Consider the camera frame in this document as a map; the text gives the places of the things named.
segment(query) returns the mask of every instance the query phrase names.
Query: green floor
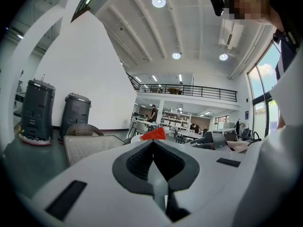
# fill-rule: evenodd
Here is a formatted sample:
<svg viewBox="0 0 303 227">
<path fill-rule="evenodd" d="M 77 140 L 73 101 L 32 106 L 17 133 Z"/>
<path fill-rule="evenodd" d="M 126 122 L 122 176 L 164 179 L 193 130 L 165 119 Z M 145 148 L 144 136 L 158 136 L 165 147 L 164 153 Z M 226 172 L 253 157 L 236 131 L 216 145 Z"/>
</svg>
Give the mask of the green floor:
<svg viewBox="0 0 303 227">
<path fill-rule="evenodd" d="M 105 132 L 121 140 L 127 138 L 126 131 Z M 46 182 L 64 171 L 68 165 L 64 145 L 58 142 L 59 131 L 53 132 L 50 146 L 31 146 L 23 143 L 18 135 L 9 144 L 3 155 L 3 164 L 18 192 L 31 198 Z"/>
</svg>

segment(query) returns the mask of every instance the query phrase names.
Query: container lid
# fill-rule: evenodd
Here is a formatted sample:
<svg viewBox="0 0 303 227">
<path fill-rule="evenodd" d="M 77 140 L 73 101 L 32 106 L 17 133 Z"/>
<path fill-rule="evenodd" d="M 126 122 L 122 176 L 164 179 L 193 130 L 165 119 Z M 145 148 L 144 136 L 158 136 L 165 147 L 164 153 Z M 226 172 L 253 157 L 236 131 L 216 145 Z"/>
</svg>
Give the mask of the container lid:
<svg viewBox="0 0 303 227">
<path fill-rule="evenodd" d="M 36 79 L 29 80 L 28 83 L 33 85 L 33 86 L 44 89 L 44 90 L 48 90 L 48 91 L 55 91 L 56 90 L 56 88 L 54 86 L 52 86 L 51 84 L 45 83 L 45 82 L 40 81 L 40 80 L 36 80 Z"/>
<path fill-rule="evenodd" d="M 83 102 L 86 102 L 86 103 L 91 103 L 91 101 L 85 97 L 85 96 L 81 96 L 79 94 L 75 94 L 75 93 L 69 93 L 67 95 L 67 98 L 71 98 L 71 99 L 74 99 L 74 100 L 79 100 L 79 101 L 83 101 Z"/>
</svg>

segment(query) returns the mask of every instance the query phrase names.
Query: red object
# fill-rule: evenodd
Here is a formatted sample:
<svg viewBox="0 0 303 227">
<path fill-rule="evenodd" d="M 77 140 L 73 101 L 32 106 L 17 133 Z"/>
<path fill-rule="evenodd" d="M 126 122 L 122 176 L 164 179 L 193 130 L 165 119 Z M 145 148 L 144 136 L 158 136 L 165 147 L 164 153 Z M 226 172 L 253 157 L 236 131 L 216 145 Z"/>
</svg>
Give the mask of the red object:
<svg viewBox="0 0 303 227">
<path fill-rule="evenodd" d="M 161 127 L 142 135 L 140 140 L 166 140 L 166 134 L 164 129 Z"/>
</svg>

